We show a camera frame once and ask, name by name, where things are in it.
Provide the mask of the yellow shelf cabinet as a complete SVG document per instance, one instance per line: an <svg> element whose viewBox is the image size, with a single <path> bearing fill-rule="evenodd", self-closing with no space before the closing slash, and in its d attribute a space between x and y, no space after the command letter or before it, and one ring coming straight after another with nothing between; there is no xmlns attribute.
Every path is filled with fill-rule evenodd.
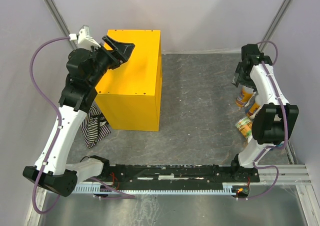
<svg viewBox="0 0 320 226"><path fill-rule="evenodd" d="M130 59L108 70L96 86L95 101L112 129L158 131L162 96L159 30L109 30L112 39L133 43Z"/></svg>

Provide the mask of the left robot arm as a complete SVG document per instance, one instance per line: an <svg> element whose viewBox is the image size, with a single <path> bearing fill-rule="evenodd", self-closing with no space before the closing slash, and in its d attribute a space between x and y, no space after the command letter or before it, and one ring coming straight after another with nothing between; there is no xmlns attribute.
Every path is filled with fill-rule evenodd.
<svg viewBox="0 0 320 226"><path fill-rule="evenodd" d="M91 177L105 181L110 177L110 162L105 158L91 156L86 161L67 164L67 157L98 94L96 85L108 70L114 70L130 59L135 45L118 42L106 35L102 38L110 47L106 49L103 44L89 37L82 39L78 34L56 38L45 45L61 40L77 40L83 48L71 51L68 56L65 87L58 104L51 103L57 115L52 132L38 160L34 165L26 166L22 174L34 183L34 188L41 187L67 197L82 181Z"/></svg>

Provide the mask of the blue orange can with spoon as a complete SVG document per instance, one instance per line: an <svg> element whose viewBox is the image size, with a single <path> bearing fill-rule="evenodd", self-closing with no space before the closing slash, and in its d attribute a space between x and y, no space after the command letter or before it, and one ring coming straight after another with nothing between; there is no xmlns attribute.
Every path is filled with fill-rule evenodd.
<svg viewBox="0 0 320 226"><path fill-rule="evenodd" d="M261 106L259 96L255 96L254 99L251 100L249 105L245 108L245 114L248 118L254 119L256 113L259 111Z"/></svg>

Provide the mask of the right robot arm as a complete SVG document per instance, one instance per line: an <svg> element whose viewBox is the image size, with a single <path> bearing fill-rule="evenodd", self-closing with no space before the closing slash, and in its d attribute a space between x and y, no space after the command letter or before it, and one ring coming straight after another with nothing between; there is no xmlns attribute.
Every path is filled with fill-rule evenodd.
<svg viewBox="0 0 320 226"><path fill-rule="evenodd" d="M251 138L229 169L234 181L253 175L270 150L286 147L298 118L298 106L290 104L282 93L273 65L274 61L257 44L242 46L241 61L232 80L233 85L242 87L236 104L245 107L250 99L255 99L255 104L247 112L247 116L254 117Z"/></svg>

